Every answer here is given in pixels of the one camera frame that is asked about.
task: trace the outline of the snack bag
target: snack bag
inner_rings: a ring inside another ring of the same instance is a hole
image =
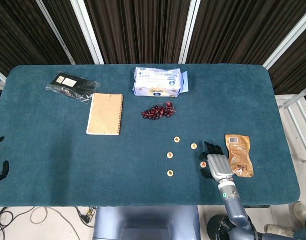
[[[228,149],[228,161],[233,173],[239,177],[254,176],[253,165],[249,158],[249,136],[226,134],[225,142]]]

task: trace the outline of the teal tablecloth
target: teal tablecloth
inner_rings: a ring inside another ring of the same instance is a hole
[[[178,98],[134,96],[136,66],[188,71]],[[100,82],[99,93],[122,93],[121,133],[87,135],[90,104],[46,91],[58,72]],[[177,113],[160,120],[140,112],[172,100]],[[299,187],[267,71],[239,64],[23,65],[0,100],[0,206],[219,205],[217,183],[199,173],[203,141],[250,136],[252,178],[235,177],[246,205],[296,201]],[[179,136],[180,143],[173,138]],[[192,150],[191,143],[198,148]],[[168,159],[167,152],[174,157]],[[167,170],[174,176],[168,177]]]

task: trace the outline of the notebook spiral binding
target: notebook spiral binding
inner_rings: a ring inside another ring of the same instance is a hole
[[[123,99],[124,99],[124,96],[122,95],[122,98],[121,98],[121,108],[119,109],[119,118],[118,118],[118,133],[120,132],[120,129],[121,129],[121,120],[122,120],[122,111],[123,111]]]

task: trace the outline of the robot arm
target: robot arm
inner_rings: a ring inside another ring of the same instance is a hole
[[[222,196],[227,215],[233,228],[229,235],[230,240],[290,240],[293,238],[284,237],[274,234],[261,234],[253,231],[251,223],[243,207],[241,198],[236,189],[233,172],[229,165],[227,157],[223,154],[221,148],[217,145],[204,142],[208,152],[207,162],[210,174],[217,181],[219,192]]]
[[[218,189],[222,196],[228,218],[237,227],[252,230],[246,211],[242,205],[235,183],[233,172],[228,163],[228,159],[223,155],[219,146],[214,146],[205,142],[209,153],[207,162],[212,177],[219,183]]]

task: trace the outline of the spiral notebook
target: spiral notebook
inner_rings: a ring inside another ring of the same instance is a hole
[[[122,94],[94,93],[86,133],[119,135],[122,108]]]

